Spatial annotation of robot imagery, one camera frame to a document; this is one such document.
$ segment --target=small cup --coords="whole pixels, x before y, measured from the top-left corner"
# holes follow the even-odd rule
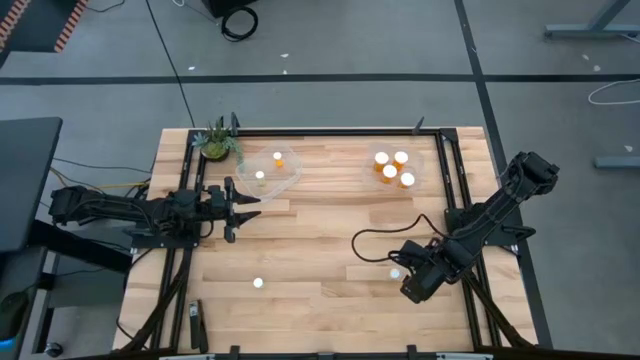
[[[408,189],[415,184],[416,178],[411,173],[404,173],[400,176],[400,184],[398,186],[402,189]]]
[[[273,159],[276,161],[277,167],[284,166],[284,161],[282,161],[282,153],[280,153],[279,151],[273,153]]]
[[[263,187],[263,186],[267,185],[267,180],[264,178],[264,172],[263,171],[257,171],[256,172],[256,179],[258,180],[258,186]]]
[[[398,175],[398,170],[393,165],[387,165],[382,169],[382,182],[390,184],[396,175]]]
[[[382,172],[382,169],[384,169],[384,166],[387,165],[387,163],[389,162],[389,155],[387,155],[387,153],[385,152],[379,152],[376,153],[376,155],[373,158],[373,169],[376,172]]]
[[[398,171],[402,171],[407,161],[409,161],[409,154],[404,151],[397,151],[393,156],[393,166],[395,166]]]

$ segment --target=white ball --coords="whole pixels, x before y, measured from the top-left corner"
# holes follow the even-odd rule
[[[260,289],[263,285],[264,281],[262,281],[262,279],[255,278],[255,280],[253,280],[253,286],[255,286],[256,289]]]

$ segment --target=wooden table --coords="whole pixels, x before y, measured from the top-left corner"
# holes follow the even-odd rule
[[[496,175],[481,127],[458,128],[462,157],[473,201],[497,190]],[[187,129],[162,133],[149,198],[165,196],[179,183]],[[353,254],[350,239],[363,228],[394,229],[424,213],[444,229],[446,199],[434,137],[294,137],[242,138],[245,156],[274,140],[285,140],[303,162],[295,185],[267,203],[236,206],[262,215],[236,231],[237,242],[222,239],[222,225],[194,251],[187,303],[202,299],[210,352],[228,353],[240,345],[246,353],[403,352],[471,350],[461,285],[443,285],[426,302],[413,304],[399,291],[389,272],[393,263],[368,264]],[[425,158],[427,178],[416,194],[388,194],[362,184],[361,165],[371,142],[410,147]],[[449,166],[453,156],[447,148]],[[235,175],[235,161],[208,164],[205,185]],[[198,157],[191,171],[195,173]],[[191,176],[189,188],[193,186]],[[455,176],[454,189],[461,206]],[[207,232],[208,225],[203,225]],[[367,234],[358,239],[366,257],[382,257],[407,238],[426,243],[434,234],[426,223],[401,234]],[[491,291],[507,318],[531,342],[535,332],[516,258],[499,248],[484,257]],[[153,250],[129,275],[120,313],[125,330],[135,333],[158,298],[165,250]],[[265,285],[256,289],[252,281]],[[484,311],[476,299],[483,341],[488,344]],[[165,317],[162,345],[168,345],[173,309]],[[188,316],[180,337],[181,353],[190,348]],[[117,332],[114,347],[128,339]]]

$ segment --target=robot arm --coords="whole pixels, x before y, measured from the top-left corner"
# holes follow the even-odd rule
[[[178,190],[165,198],[138,200],[107,195],[82,186],[56,190],[49,209],[55,224],[87,219],[114,219],[136,223],[129,231],[136,247],[192,247],[193,239],[200,237],[200,223],[224,220],[225,239],[235,242],[233,229],[260,214],[260,211],[235,213],[233,204],[250,204],[260,199],[238,193],[230,177],[226,177],[225,189],[209,186],[210,199],[200,201],[200,193],[194,190]]]
[[[558,167],[534,152],[519,153],[509,164],[502,188],[485,203],[475,204],[459,219],[460,226],[427,246],[407,240],[396,259],[409,268],[401,292],[414,303],[425,301],[445,281],[457,282],[476,262],[482,247],[506,217],[525,200],[549,193],[557,181]]]

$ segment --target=transparent container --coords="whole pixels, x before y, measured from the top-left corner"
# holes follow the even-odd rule
[[[273,154],[282,154],[282,166],[276,165]],[[259,179],[256,173],[262,171],[264,178]],[[302,175],[302,161],[285,143],[272,143],[257,154],[245,158],[236,167],[236,174],[246,186],[249,195],[267,202],[295,184]]]
[[[375,170],[374,157],[379,152],[384,152],[389,155],[389,161],[387,165],[393,164],[393,158],[397,151],[404,151],[409,155],[409,160],[404,164],[402,170],[398,171],[398,174],[391,180],[390,183],[385,184],[383,175],[381,172]],[[415,182],[408,188],[401,187],[400,177],[404,173],[410,173],[413,175]],[[393,146],[384,143],[372,143],[367,149],[367,157],[362,165],[362,181],[376,189],[384,190],[387,192],[395,193],[412,193],[420,188],[421,180],[425,177],[424,170],[424,157],[417,152],[401,146]]]

